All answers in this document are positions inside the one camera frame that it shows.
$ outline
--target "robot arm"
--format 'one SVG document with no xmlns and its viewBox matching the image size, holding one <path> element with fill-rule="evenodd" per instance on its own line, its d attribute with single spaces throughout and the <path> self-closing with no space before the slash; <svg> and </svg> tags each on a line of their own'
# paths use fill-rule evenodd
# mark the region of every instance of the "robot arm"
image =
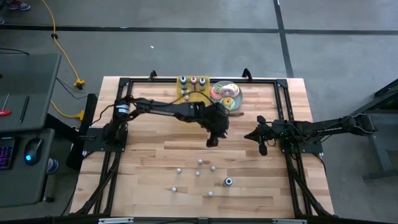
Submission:
<svg viewBox="0 0 398 224">
<path fill-rule="evenodd" d="M 130 111 L 130 104 L 136 109 Z M 181 104 L 163 103 L 145 98 L 133 98 L 131 95 L 114 103 L 113 118 L 104 129 L 103 139 L 108 143 L 117 143 L 123 132 L 127 131 L 127 122 L 134 120 L 140 114 L 152 113 L 164 116 L 173 116 L 187 123 L 196 122 L 210 132 L 206 142 L 207 147 L 218 145 L 218 138 L 226 138 L 229 126 L 228 115 L 225 108 L 219 103 L 205 106 L 204 102 L 186 102 Z"/>
<path fill-rule="evenodd" d="M 299 144 L 313 144 L 322 137 L 351 133 L 359 136 L 370 136 L 376 130 L 371 118 L 366 114 L 356 113 L 339 119 L 311 123 L 308 121 L 284 121 L 281 119 L 267 122 L 264 117 L 258 116 L 257 128 L 245 135 L 244 138 L 259 143 L 259 152 L 267 155 L 267 147 L 264 144 L 268 140 L 286 139 L 298 146 Z"/>
</svg>

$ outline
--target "wooden table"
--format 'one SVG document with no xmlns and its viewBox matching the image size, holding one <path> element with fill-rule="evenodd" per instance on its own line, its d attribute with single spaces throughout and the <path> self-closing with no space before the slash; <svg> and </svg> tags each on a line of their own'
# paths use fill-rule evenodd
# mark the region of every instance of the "wooden table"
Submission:
<svg viewBox="0 0 398 224">
<path fill-rule="evenodd" d="M 119 78 L 104 77 L 94 119 L 113 104 Z M 311 121 L 303 79 L 290 78 L 288 84 L 295 119 Z M 268 84 L 239 86 L 244 95 L 240 108 L 244 116 L 229 119 L 228 139 L 220 139 L 216 148 L 205 146 L 208 133 L 196 123 L 155 114 L 140 115 L 129 123 L 113 217 L 294 217 L 285 158 L 278 143 L 268 147 L 267 156 L 261 156 L 258 144 L 243 138 L 256 127 L 257 115 L 263 115 L 268 121 L 278 119 L 274 87 Z M 132 89 L 134 97 L 163 102 L 176 97 L 173 83 L 135 83 Z M 280 94 L 285 108 L 282 90 Z M 112 110 L 107 110 L 95 126 L 105 125 L 111 115 Z M 77 211 L 97 187 L 103 157 L 103 152 L 94 152 L 83 161 L 71 212 Z M 204 160 L 202 165 L 198 164 L 199 159 Z M 303 155 L 303 163 L 308 187 L 325 209 L 333 213 L 322 163 L 311 154 Z M 176 172 L 177 168 L 182 169 L 181 174 Z M 233 179 L 232 187 L 223 187 L 227 177 Z M 172 187 L 177 188 L 176 193 L 171 191 Z M 209 191 L 213 192 L 212 197 L 208 196 Z M 105 189 L 102 209 L 107 192 Z M 305 211 L 301 190 L 298 196 L 300 207 Z"/>
</svg>

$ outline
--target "yellow cable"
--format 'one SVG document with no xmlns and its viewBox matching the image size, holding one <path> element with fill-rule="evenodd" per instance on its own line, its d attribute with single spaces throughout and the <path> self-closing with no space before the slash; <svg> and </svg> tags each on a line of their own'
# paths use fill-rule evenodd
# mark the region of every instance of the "yellow cable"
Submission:
<svg viewBox="0 0 398 224">
<path fill-rule="evenodd" d="M 62 112 L 57 108 L 57 106 L 55 106 L 55 103 L 54 103 L 53 101 L 51 101 L 51 104 L 54 106 L 55 110 L 57 110 L 58 113 L 60 113 L 62 116 L 66 117 L 66 118 L 76 118 L 76 115 L 67 115 L 67 114 L 62 113 Z"/>
<path fill-rule="evenodd" d="M 52 19 L 53 33 L 55 34 L 55 19 L 54 19 L 54 16 L 53 16 L 53 14 L 52 14 L 52 12 L 51 12 L 51 9 L 50 9 L 49 5 L 47 5 L 47 3 L 46 3 L 44 0 L 42 0 L 42 2 L 44 3 L 45 7 L 49 10 L 49 13 L 50 13 L 51 19 Z M 67 61 L 68 61 L 69 65 L 70 65 L 70 67 L 72 68 L 73 72 L 75 72 L 75 75 L 76 75 L 77 80 L 80 81 L 79 75 L 77 74 L 75 67 L 74 67 L 74 66 L 72 65 L 72 63 L 70 62 L 67 53 L 66 53 L 66 52 L 64 51 L 64 49 L 61 47 L 61 45 L 58 43 L 58 41 L 56 40 L 55 37 L 53 37 L 53 40 L 54 40 L 55 43 L 58 45 L 58 47 L 61 49 L 62 53 L 64 54 L 65 58 L 67 59 Z"/>
</svg>

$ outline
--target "concrete floor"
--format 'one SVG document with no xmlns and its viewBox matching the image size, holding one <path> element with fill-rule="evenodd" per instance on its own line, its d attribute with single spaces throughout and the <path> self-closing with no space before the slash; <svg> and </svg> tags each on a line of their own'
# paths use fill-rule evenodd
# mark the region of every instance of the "concrete floor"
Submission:
<svg viewBox="0 0 398 224">
<path fill-rule="evenodd" d="M 3 10 L 14 24 L 50 24 L 40 1 L 26 1 L 29 12 Z M 121 27 L 277 28 L 272 0 L 47 0 L 58 25 Z M 286 29 L 398 29 L 394 0 L 280 0 Z M 0 47 L 31 54 L 59 52 L 50 31 L 0 30 Z M 58 32 L 59 41 L 87 82 L 98 92 L 105 75 L 207 74 L 238 77 L 249 68 L 255 77 L 286 77 L 279 34 L 173 32 Z M 344 116 L 398 76 L 396 35 L 287 35 L 294 77 L 305 79 L 314 121 Z M 58 77 L 72 84 L 65 58 Z M 56 85 L 53 100 L 68 114 L 82 110 Z M 69 125 L 51 108 L 50 113 Z M 362 181 L 377 171 L 366 138 L 344 134 L 323 144 L 335 213 L 345 218 L 398 222 L 398 179 Z M 60 215 L 76 174 L 50 179 L 52 205 L 2 208 L 0 220 Z"/>
</svg>

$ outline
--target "computer mouse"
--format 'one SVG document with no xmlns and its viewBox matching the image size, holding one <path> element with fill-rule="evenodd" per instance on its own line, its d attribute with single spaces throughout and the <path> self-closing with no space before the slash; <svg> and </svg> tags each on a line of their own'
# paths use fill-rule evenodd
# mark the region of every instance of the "computer mouse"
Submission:
<svg viewBox="0 0 398 224">
<path fill-rule="evenodd" d="M 33 138 L 25 146 L 24 159 L 27 165 L 34 165 L 40 160 L 43 139 Z"/>
</svg>

